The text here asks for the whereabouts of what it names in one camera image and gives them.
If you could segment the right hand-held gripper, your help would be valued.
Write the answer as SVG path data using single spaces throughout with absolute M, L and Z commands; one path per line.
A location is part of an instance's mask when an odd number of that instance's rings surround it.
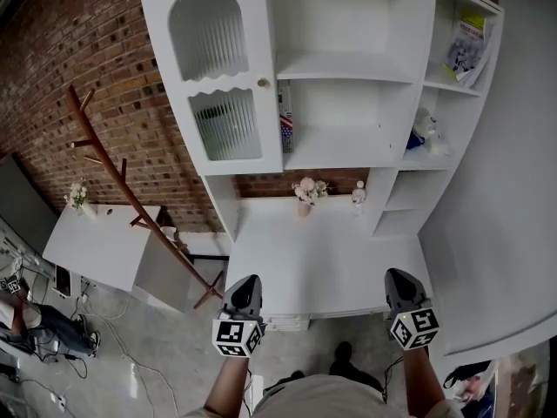
M 391 336 L 404 350 L 427 347 L 439 332 L 439 322 L 423 284 L 397 268 L 386 271 L 384 282 Z

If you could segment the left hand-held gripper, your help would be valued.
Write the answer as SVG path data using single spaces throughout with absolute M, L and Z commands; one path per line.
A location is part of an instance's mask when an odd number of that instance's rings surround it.
M 262 304 L 262 284 L 256 274 L 226 290 L 218 317 L 212 321 L 212 344 L 222 356 L 252 357 L 265 334 Z

